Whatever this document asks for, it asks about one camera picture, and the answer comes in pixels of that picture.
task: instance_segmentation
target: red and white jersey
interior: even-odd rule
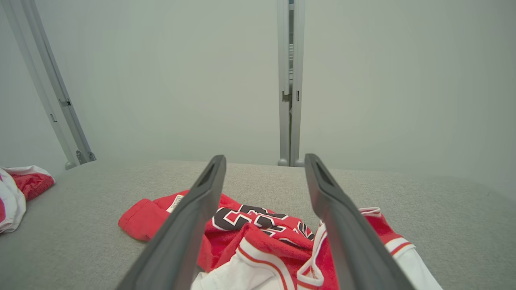
[[[151,239],[188,191],[141,200],[119,220],[131,237]],[[417,289],[441,289],[415,247],[377,207],[360,209]],[[338,289],[326,227],[314,235],[298,218],[242,205],[222,195],[206,224],[198,258],[205,271],[191,289]]]
[[[0,167],[0,233],[18,228],[25,214],[26,201],[42,194],[54,179],[37,166]]]

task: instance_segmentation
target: jersey tag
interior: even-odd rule
[[[169,213],[171,213],[174,208],[179,204],[179,202],[183,199],[184,196],[182,195],[177,195],[174,199],[174,202],[172,202],[172,204],[167,208],[167,211]]]

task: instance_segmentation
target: basketball jersey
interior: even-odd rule
[[[150,240],[188,193],[136,203],[119,220],[131,237]],[[377,207],[360,212],[416,289],[441,289],[415,251]],[[316,234],[300,219],[242,205],[222,194],[206,223],[197,264],[204,270],[191,289],[338,289],[326,227]]]

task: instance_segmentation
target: fabric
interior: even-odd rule
[[[187,190],[152,202],[141,200],[122,215],[118,225],[131,237],[149,240],[186,194]],[[380,208],[360,211],[395,260],[409,250],[415,252],[410,242],[391,229]],[[206,224],[197,261],[208,274],[200,273],[192,289],[264,289],[262,284],[278,290],[337,289],[326,237],[324,224],[314,235],[298,218],[242,205],[222,194],[219,209]],[[400,261],[415,269],[406,273],[416,274],[409,279],[417,289],[441,289],[418,255],[407,257]]]
[[[141,200],[122,215],[118,225],[133,238],[150,240],[177,205],[177,200],[187,193],[185,190],[152,202]],[[294,250],[281,252],[288,259],[298,259],[299,266],[308,259],[314,234],[300,219],[261,207],[242,205],[222,194],[217,213],[206,224],[198,265],[205,271],[211,271],[230,260],[244,237],[261,243],[268,236],[273,240],[267,242],[267,247],[288,244],[304,249],[304,254]]]
[[[37,167],[0,167],[0,233],[18,228],[25,214],[25,202],[54,184],[48,172]]]
[[[127,161],[103,158],[54,176],[56,184],[28,202],[22,226],[0,235],[0,260],[10,261],[0,271],[0,288],[116,289],[146,246],[120,229],[120,216],[138,200],[191,187],[205,166],[133,156]],[[417,246],[444,289],[516,285],[516,252],[510,251],[516,240],[516,201],[461,179],[330,172],[355,205],[382,209],[392,229]],[[288,213],[313,231],[319,227],[304,168],[228,163],[224,194]]]

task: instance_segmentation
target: gray table surface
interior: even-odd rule
[[[0,288],[115,288],[145,246],[118,227],[120,216],[140,199],[188,189],[205,165],[96,161],[56,176],[20,227],[0,235]],[[514,201],[458,179],[330,171],[358,207],[381,208],[444,289],[516,288]],[[317,229],[302,168],[228,164],[223,192]]]

